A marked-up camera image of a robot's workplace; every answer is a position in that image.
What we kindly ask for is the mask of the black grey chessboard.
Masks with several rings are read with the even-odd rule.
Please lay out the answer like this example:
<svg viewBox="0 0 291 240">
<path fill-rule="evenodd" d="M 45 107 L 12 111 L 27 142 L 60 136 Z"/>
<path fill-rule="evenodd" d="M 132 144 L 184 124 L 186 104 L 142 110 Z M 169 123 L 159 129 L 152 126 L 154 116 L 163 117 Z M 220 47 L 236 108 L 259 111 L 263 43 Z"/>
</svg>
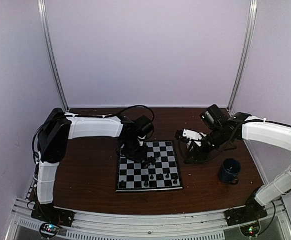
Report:
<svg viewBox="0 0 291 240">
<path fill-rule="evenodd" d="M 145 144 L 148 147 L 147 157 L 158 156 L 159 159 L 155 165 L 142 168 L 141 163 L 120 156 L 117 160 L 115 191 L 117 193 L 141 193 L 183 190 L 182 175 L 174 142 L 172 140 L 150 141 Z M 163 175 L 162 180 L 157 180 L 159 174 Z M 166 179 L 166 174 L 170 174 L 170 179 Z M 179 186 L 173 184 L 175 174 L 178 175 Z M 145 180 L 148 180 L 148 187 L 144 187 Z M 121 181 L 126 182 L 126 188 L 119 187 Z"/>
</svg>

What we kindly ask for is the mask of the black chess king piece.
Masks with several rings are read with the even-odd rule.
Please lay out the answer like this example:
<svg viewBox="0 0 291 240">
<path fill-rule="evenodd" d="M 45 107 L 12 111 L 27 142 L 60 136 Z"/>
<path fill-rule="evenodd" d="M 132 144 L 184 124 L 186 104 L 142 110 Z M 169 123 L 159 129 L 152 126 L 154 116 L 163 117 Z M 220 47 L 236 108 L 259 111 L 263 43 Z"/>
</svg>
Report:
<svg viewBox="0 0 291 240">
<path fill-rule="evenodd" d="M 146 180 L 144 181 L 144 187 L 147 188 L 148 186 L 149 186 L 149 181 L 146 179 Z"/>
</svg>

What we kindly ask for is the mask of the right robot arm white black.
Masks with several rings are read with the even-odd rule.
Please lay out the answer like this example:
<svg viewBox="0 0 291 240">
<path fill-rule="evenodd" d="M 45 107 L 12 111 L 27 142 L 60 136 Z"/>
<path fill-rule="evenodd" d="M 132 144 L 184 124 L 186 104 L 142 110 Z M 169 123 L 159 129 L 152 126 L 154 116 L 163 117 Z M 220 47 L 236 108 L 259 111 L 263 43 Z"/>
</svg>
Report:
<svg viewBox="0 0 291 240">
<path fill-rule="evenodd" d="M 186 164 L 203 164 L 213 160 L 210 153 L 220 155 L 235 140 L 255 141 L 291 152 L 291 125 L 259 118 L 249 113 L 238 112 L 227 116 L 217 105 L 207 108 L 201 120 L 210 129 L 209 134 L 183 129 L 175 138 L 187 144 L 182 157 Z M 252 221 L 271 201 L 291 191 L 291 166 L 275 180 L 261 186 L 247 200 L 242 217 Z"/>
</svg>

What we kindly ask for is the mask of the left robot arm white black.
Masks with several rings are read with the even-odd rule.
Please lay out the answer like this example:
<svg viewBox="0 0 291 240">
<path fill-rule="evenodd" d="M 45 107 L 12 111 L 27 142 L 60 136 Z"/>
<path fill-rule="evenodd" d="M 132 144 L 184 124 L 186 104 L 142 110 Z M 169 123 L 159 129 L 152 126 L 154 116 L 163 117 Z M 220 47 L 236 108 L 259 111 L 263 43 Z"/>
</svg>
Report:
<svg viewBox="0 0 291 240">
<path fill-rule="evenodd" d="M 58 212 L 54 207 L 54 186 L 61 161 L 65 158 L 68 141 L 78 138 L 109 137 L 118 140 L 116 153 L 136 163 L 148 158 L 145 141 L 154 131 L 152 116 L 130 119 L 124 110 L 108 115 L 84 115 L 55 108 L 40 126 L 32 141 L 36 164 L 36 206 L 46 222 L 53 222 Z"/>
</svg>

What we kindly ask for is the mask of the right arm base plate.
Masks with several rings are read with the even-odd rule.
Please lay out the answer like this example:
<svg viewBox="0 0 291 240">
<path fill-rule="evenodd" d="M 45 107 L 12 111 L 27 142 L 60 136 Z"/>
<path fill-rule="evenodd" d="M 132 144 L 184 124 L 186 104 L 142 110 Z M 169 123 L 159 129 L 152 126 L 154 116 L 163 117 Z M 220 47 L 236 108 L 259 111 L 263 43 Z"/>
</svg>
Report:
<svg viewBox="0 0 291 240">
<path fill-rule="evenodd" d="M 264 208 L 253 208 L 252 206 L 244 206 L 240 208 L 232 208 L 224 212 L 227 225 L 235 226 L 241 225 L 268 216 Z"/>
</svg>

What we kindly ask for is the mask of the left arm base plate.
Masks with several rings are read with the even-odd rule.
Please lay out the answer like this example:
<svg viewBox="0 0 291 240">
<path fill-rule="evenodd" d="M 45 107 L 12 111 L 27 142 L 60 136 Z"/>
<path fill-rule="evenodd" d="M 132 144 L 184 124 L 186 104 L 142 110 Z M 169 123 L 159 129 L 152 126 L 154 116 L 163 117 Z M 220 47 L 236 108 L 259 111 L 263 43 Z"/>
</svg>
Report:
<svg viewBox="0 0 291 240">
<path fill-rule="evenodd" d="M 31 217 L 42 222 L 52 223 L 56 226 L 71 227 L 74 221 L 75 213 L 70 210 L 54 207 L 38 207 L 32 211 Z"/>
</svg>

